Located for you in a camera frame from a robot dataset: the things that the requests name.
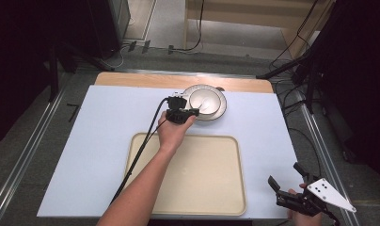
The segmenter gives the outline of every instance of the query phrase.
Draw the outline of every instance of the hand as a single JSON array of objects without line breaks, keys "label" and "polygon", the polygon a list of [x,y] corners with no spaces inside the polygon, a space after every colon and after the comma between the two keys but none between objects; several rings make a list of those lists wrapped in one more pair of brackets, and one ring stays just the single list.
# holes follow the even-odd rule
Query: hand
[{"label": "hand", "polygon": [[166,112],[164,111],[158,121],[158,124],[163,123],[158,128],[160,151],[174,154],[179,146],[181,146],[187,129],[190,128],[195,120],[196,116],[191,116],[185,124],[175,124],[166,120]]},{"label": "hand", "polygon": [[[301,188],[305,188],[306,184],[299,185]],[[289,193],[296,194],[293,189],[289,190]],[[296,226],[317,226],[322,225],[322,213],[315,215],[314,217],[303,215],[294,210],[287,210],[288,219],[292,219]]]}]

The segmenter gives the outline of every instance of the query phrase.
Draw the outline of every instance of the white table surface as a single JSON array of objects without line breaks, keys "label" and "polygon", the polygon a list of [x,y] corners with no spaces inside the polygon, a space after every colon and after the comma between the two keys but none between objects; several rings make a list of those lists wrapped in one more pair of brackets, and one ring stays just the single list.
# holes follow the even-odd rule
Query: white table surface
[{"label": "white table surface", "polygon": [[[180,89],[91,86],[72,128],[38,217],[98,218],[123,178],[131,140],[150,127],[159,103]],[[239,143],[246,210],[238,217],[153,215],[152,218],[285,218],[268,185],[298,188],[293,145],[275,94],[224,92],[228,108],[215,121],[196,121],[188,134],[232,136]]]}]

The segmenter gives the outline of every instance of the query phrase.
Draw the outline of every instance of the table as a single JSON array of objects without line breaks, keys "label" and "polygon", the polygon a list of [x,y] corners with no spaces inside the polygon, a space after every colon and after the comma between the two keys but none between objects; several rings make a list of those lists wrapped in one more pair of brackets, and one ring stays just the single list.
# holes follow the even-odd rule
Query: table
[{"label": "table", "polygon": [[[335,0],[320,0],[310,14],[299,36],[309,40],[325,24]],[[199,20],[202,0],[186,0],[184,15],[184,48],[186,47],[188,20]],[[207,0],[202,20],[280,27],[290,46],[313,4],[313,0]],[[305,42],[296,39],[289,47],[293,58],[299,57]]]},{"label": "table", "polygon": [[[240,216],[153,214],[151,217],[285,218],[286,210],[276,206],[276,196],[267,178],[274,176],[283,189],[297,187],[302,179],[293,169],[296,157],[270,83],[216,74],[188,75],[101,73],[82,104],[38,216],[99,217],[123,178],[123,162],[128,153],[125,147],[129,147],[134,134],[145,132],[149,126],[149,121],[136,119],[150,119],[155,111],[151,103],[157,104],[161,96],[204,83],[224,88],[230,107],[219,120],[195,123],[188,134],[229,135],[238,140],[246,210]],[[247,111],[236,107],[239,105],[246,105]]]}]

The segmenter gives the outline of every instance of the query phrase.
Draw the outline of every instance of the human arm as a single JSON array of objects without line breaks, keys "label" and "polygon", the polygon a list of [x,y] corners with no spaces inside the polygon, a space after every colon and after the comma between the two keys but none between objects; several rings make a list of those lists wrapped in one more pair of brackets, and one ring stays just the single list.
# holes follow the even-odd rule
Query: human arm
[{"label": "human arm", "polygon": [[[305,188],[305,184],[299,185],[301,188]],[[296,194],[293,189],[289,189],[289,193]],[[288,219],[292,219],[296,226],[321,226],[322,225],[322,213],[315,215],[314,217],[303,215],[294,210],[287,210]]]},{"label": "human arm", "polygon": [[158,121],[163,124],[158,129],[160,148],[157,154],[111,203],[98,225],[147,225],[169,162],[195,119],[192,116],[185,124],[178,125],[165,121],[166,112],[163,112]]}]

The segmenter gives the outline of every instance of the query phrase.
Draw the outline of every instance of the beige tray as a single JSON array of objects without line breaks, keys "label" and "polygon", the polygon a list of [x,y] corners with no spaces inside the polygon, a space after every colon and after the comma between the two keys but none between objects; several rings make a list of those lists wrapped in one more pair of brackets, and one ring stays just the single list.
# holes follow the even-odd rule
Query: beige tray
[{"label": "beige tray", "polygon": [[[145,135],[133,137],[126,171]],[[127,185],[151,160],[158,147],[158,135],[154,135]],[[233,137],[186,135],[168,167],[152,213],[240,216],[245,207],[237,141]]]}]

